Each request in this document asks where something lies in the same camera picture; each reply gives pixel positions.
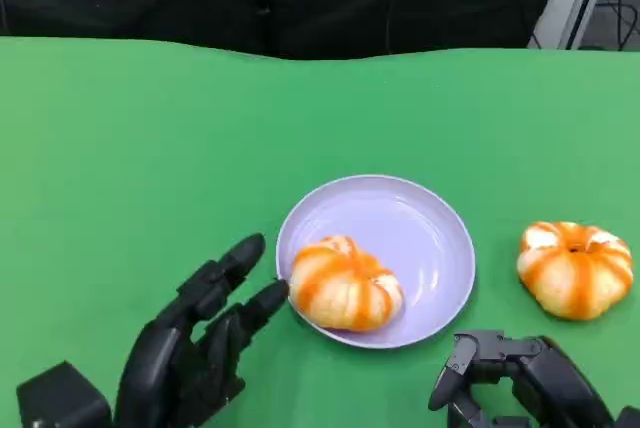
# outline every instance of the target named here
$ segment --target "orange glaze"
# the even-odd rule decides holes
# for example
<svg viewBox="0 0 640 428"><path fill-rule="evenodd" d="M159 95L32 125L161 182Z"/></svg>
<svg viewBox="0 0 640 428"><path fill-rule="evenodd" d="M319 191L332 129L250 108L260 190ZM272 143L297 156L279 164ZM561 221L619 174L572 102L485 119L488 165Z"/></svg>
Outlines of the orange glaze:
<svg viewBox="0 0 640 428"><path fill-rule="evenodd" d="M545 309L576 320L600 316L633 283L626 243L598 227L568 222L538 222L527 228L520 242L518 272ZM600 289L602 283L606 289Z"/></svg>
<svg viewBox="0 0 640 428"><path fill-rule="evenodd" d="M380 283L380 277L387 278L387 282L391 277L389 286ZM330 328L377 329L395 315L402 303L402 290L393 273L347 236L327 237L300 250L290 285L298 310L320 326ZM327 293L328 289L334 289L335 296Z"/></svg>

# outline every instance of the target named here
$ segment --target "robotic hand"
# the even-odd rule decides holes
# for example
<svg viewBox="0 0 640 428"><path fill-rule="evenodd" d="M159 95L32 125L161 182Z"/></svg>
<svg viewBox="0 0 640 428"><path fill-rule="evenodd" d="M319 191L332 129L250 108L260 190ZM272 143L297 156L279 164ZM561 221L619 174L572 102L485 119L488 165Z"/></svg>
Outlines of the robotic hand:
<svg viewBox="0 0 640 428"><path fill-rule="evenodd" d="M25 428L187 428L201 426L245 386L236 375L240 353L284 303L288 287L276 281L247 303L224 308L264 252L262 235L208 261L178 296L147 323L124 368L115 416L104 397L68 363L18 387ZM210 322L191 340L197 323Z"/></svg>
<svg viewBox="0 0 640 428"><path fill-rule="evenodd" d="M513 395L543 428L639 428L640 411L627 407L614 423L580 370L551 339L515 340L501 331L455 335L455 348L429 399L429 409L448 405L449 428L531 427L528 418L490 420L471 395L476 383L513 380Z"/></svg>

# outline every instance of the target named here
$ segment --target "green backdrop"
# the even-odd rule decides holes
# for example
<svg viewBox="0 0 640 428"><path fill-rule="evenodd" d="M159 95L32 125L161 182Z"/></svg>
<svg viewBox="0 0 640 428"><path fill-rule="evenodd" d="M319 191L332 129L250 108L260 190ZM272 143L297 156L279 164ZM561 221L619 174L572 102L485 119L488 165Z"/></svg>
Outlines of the green backdrop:
<svg viewBox="0 0 640 428"><path fill-rule="evenodd" d="M209 426L443 426L427 400L454 330L546 334L616 414L640 405L637 287L591 323L545 315L515 273L532 221L597 223L640 243L640 55L449 51L287 62L187 46L0 40L0 425L15 386L68 359L113 401L143 323L204 260L246 234L274 276L309 190L385 173L466 221L477 279L464 312L415 346L342 346L289 306L242 358L247 390ZM480 392L520 410L508 384Z"/></svg>

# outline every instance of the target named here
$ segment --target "glazed pastry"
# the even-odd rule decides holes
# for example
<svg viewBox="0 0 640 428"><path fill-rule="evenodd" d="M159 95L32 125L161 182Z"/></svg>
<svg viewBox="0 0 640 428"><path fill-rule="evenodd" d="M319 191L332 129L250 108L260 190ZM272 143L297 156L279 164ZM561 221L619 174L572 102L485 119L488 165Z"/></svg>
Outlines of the glazed pastry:
<svg viewBox="0 0 640 428"><path fill-rule="evenodd" d="M300 250L289 288L298 310L324 328L376 330L403 301L393 273L347 236L331 236Z"/></svg>
<svg viewBox="0 0 640 428"><path fill-rule="evenodd" d="M524 232L518 274L540 305L561 318L597 318L633 282L629 247L596 226L538 222Z"/></svg>

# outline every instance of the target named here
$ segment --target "pastry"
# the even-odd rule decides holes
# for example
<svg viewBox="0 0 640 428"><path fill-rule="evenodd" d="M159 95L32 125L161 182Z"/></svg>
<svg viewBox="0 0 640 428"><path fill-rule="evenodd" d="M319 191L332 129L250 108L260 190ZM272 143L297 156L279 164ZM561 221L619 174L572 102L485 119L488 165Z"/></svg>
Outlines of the pastry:
<svg viewBox="0 0 640 428"><path fill-rule="evenodd" d="M376 330L403 302L393 273L348 236L331 236L302 248L289 286L298 310L324 328Z"/></svg>
<svg viewBox="0 0 640 428"><path fill-rule="evenodd" d="M602 315L633 282L631 252L620 238L570 222L528 227L518 274L545 310L572 320Z"/></svg>

